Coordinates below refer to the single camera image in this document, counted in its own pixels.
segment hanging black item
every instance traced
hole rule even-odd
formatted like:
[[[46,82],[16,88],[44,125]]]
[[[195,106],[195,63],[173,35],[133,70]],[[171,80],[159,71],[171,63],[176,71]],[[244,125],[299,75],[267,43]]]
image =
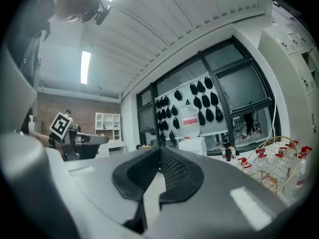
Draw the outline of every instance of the hanging black item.
[[[193,83],[190,84],[189,88],[190,88],[190,91],[191,91],[191,93],[192,93],[193,95],[197,95],[198,90],[197,90],[197,87],[196,87]]]
[[[164,104],[165,104],[166,106],[169,105],[169,99],[168,99],[167,96],[164,97]]]
[[[213,87],[213,82],[208,77],[205,77],[204,83],[205,83],[206,88],[208,88],[208,89],[211,89]]]
[[[221,122],[224,118],[223,113],[221,112],[220,108],[218,108],[218,106],[216,106],[216,120],[218,122]]]
[[[210,101],[211,101],[211,104],[216,106],[218,105],[218,97],[217,95],[214,93],[214,92],[210,92]]]
[[[208,96],[207,95],[205,95],[205,94],[203,94],[202,96],[201,96],[201,100],[202,100],[202,102],[203,102],[203,105],[204,105],[204,107],[210,107],[210,101],[209,101],[209,98],[208,98]]]
[[[178,114],[175,105],[173,105],[173,106],[171,107],[171,114],[173,114],[174,116],[177,116],[177,114]]]
[[[159,139],[165,145],[166,138],[164,132],[160,133]]]
[[[201,109],[201,102],[200,102],[200,99],[198,97],[195,97],[193,102],[197,108]]]
[[[214,114],[209,108],[206,109],[206,119],[209,122],[212,122],[214,120]]]
[[[160,102],[159,103],[160,103],[160,106],[162,106],[162,107],[165,106],[163,98],[160,98]]]
[[[199,124],[200,125],[205,125],[205,118],[204,118],[204,115],[201,113],[201,111],[199,111],[198,113],[198,119],[199,119]]]
[[[161,113],[160,113],[160,111],[158,111],[158,113],[156,114],[156,117],[158,118],[158,120],[161,120]]]
[[[165,112],[164,109],[161,110],[161,117],[162,117],[163,119],[166,118],[166,112]]]
[[[155,103],[156,107],[159,109],[160,108],[160,101],[157,100],[156,103]]]
[[[163,123],[162,123],[161,121],[159,122],[159,130],[160,130],[160,131],[163,131],[163,130],[164,130]]]
[[[178,90],[175,91],[174,97],[175,97],[177,100],[181,101],[181,94],[180,94],[180,92],[179,92]]]
[[[175,117],[174,120],[173,120],[173,126],[176,128],[176,129],[179,129],[179,122],[178,122],[178,119]]]
[[[174,145],[176,144],[175,135],[172,130],[169,133],[169,139]]]
[[[200,81],[197,82],[197,89],[199,92],[202,92],[202,93],[205,92],[205,87],[203,86],[203,84]]]
[[[166,108],[166,117],[167,118],[171,117],[171,113],[170,113],[169,107]]]
[[[164,130],[168,130],[168,124],[166,123],[166,121],[163,121],[163,128]]]

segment white appliance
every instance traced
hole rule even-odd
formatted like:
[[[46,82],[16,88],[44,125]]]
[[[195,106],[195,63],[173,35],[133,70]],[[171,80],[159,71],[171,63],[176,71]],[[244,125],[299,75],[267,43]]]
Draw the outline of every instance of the white appliance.
[[[196,137],[193,139],[185,139],[178,143],[178,148],[193,152],[198,155],[207,156],[207,149],[204,137]]]
[[[294,22],[263,29],[258,49],[283,92],[290,138],[298,140],[300,146],[315,147],[319,134],[319,52],[314,40]]]

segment red brick wall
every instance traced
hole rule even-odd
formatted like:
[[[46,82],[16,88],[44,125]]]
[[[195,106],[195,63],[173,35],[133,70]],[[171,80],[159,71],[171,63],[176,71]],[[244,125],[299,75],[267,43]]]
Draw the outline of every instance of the red brick wall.
[[[42,134],[49,135],[49,127],[58,112],[72,111],[74,124],[83,133],[95,134],[95,113],[120,114],[120,104],[38,93],[38,115]]]

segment window frame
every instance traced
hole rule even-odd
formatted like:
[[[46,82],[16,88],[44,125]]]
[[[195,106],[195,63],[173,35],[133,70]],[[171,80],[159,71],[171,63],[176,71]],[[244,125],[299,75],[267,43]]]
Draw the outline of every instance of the window frame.
[[[234,45],[235,48],[237,48],[237,50],[241,53],[241,55],[243,56],[242,59],[237,60],[235,62],[232,62],[228,65],[225,65],[223,67],[220,67],[218,69],[216,69],[215,71],[213,71],[211,69],[211,67],[209,66],[207,60],[205,59],[205,56],[208,55],[209,53],[212,53],[218,49],[221,49],[227,45]],[[147,88],[145,88],[142,92],[140,92],[137,95],[137,101],[138,101],[138,119],[139,119],[139,131],[140,131],[140,139],[141,139],[141,133],[146,132],[143,129],[141,130],[141,126],[140,126],[140,116],[139,116],[139,111],[148,108],[150,105],[153,106],[153,110],[154,110],[154,120],[155,120],[155,127],[152,128],[152,131],[155,130],[156,131],[156,135],[157,135],[157,144],[158,146],[161,145],[161,142],[159,140],[159,129],[158,129],[158,123],[157,123],[157,118],[156,118],[156,107],[155,107],[155,98],[158,97],[158,90],[157,90],[157,85],[164,81],[166,78],[168,78],[169,76],[171,76],[172,74],[176,73],[179,70],[182,70],[185,66],[187,66],[190,63],[195,62],[196,60],[201,60],[203,65],[205,66],[207,72],[209,73],[212,82],[214,84],[214,86],[216,87],[216,91],[217,94],[219,96],[219,102],[223,107],[224,110],[224,119],[226,120],[226,124],[227,124],[227,129],[228,129],[228,140],[229,140],[229,144],[230,145],[234,145],[235,139],[234,139],[234,134],[233,134],[233,118],[238,117],[238,116],[243,116],[244,114],[247,113],[251,113],[260,109],[264,109],[267,108],[269,109],[269,114],[270,114],[270,118],[271,121],[273,120],[273,111],[274,111],[274,96],[273,93],[271,91],[271,88],[269,86],[269,83],[262,71],[262,69],[260,68],[260,66],[258,65],[258,63],[256,62],[256,60],[254,59],[254,57],[250,54],[250,52],[246,49],[246,47],[239,42],[239,40],[237,40],[237,38],[235,38],[234,36],[232,36],[229,39],[226,39],[222,42],[219,42],[207,49],[204,49],[202,51],[198,51],[197,54],[195,54],[194,56],[186,59],[184,62],[180,63],[179,65],[177,65],[176,67],[174,67],[173,69],[171,69],[170,71],[168,71],[167,73],[165,73],[164,75],[162,75],[161,77],[159,77],[156,81],[154,81],[153,83],[151,83]],[[223,91],[222,86],[220,85],[218,76],[220,76],[221,74],[225,74],[225,73],[229,73],[233,70],[238,69],[239,67],[242,67],[243,65],[251,65],[253,71],[255,72],[260,85],[263,88],[263,91],[265,93],[265,98],[257,101],[253,104],[249,104],[243,107],[239,107],[236,108],[235,110],[231,111],[228,105],[228,101],[226,100],[225,97],[225,93]],[[148,103],[144,106],[139,106],[141,103],[141,94],[143,94],[145,91],[151,90],[151,94],[152,94],[152,102]],[[279,113],[278,113],[278,109],[276,109],[276,119],[275,119],[275,133],[276,135],[281,135],[281,127],[280,127],[280,118],[279,118]],[[239,152],[245,152],[245,151],[249,151],[249,150],[253,150],[255,149],[260,143],[258,142],[253,142],[249,145],[246,145],[244,147],[238,148],[237,150]],[[207,155],[208,156],[214,156],[214,155],[221,155],[221,151],[207,151]]]

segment white shelving unit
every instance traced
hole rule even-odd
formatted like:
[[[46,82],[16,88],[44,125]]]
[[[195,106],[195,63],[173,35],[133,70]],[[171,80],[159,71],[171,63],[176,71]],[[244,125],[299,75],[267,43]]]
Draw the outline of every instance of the white shelving unit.
[[[122,141],[120,114],[95,113],[95,134],[103,131],[112,131],[113,141]]]

